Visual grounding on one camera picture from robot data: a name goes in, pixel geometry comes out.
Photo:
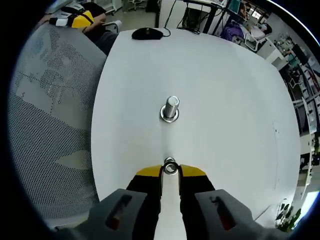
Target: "white table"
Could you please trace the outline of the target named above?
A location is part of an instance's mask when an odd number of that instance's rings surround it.
[[[161,40],[138,41],[132,32],[116,39],[94,102],[91,155],[99,199],[125,189],[138,170],[173,157],[205,171],[253,218],[290,201],[299,130],[276,68],[211,35],[176,29]],[[172,95],[180,99],[180,116],[168,124],[159,113]],[[268,218],[273,226],[275,217]]]

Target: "gray mesh chair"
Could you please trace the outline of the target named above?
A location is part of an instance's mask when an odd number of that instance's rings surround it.
[[[8,99],[12,158],[49,227],[84,218],[98,196],[90,130],[106,55],[77,29],[40,26],[25,44]]]

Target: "floor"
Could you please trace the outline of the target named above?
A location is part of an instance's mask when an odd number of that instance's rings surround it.
[[[107,22],[120,20],[122,22],[121,31],[150,27],[154,28],[156,24],[156,13],[146,12],[145,9],[137,9],[123,12],[119,9],[114,16],[108,15]]]

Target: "purple clothing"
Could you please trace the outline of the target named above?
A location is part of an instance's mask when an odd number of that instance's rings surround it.
[[[226,25],[221,32],[220,37],[222,39],[232,41],[233,36],[239,36],[241,38],[244,37],[244,33],[242,32],[239,24],[235,22],[231,22],[228,25]]]

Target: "computer mouse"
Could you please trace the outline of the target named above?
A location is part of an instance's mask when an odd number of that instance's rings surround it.
[[[143,27],[135,30],[131,37],[136,40],[159,40],[164,36],[162,31],[151,27]]]

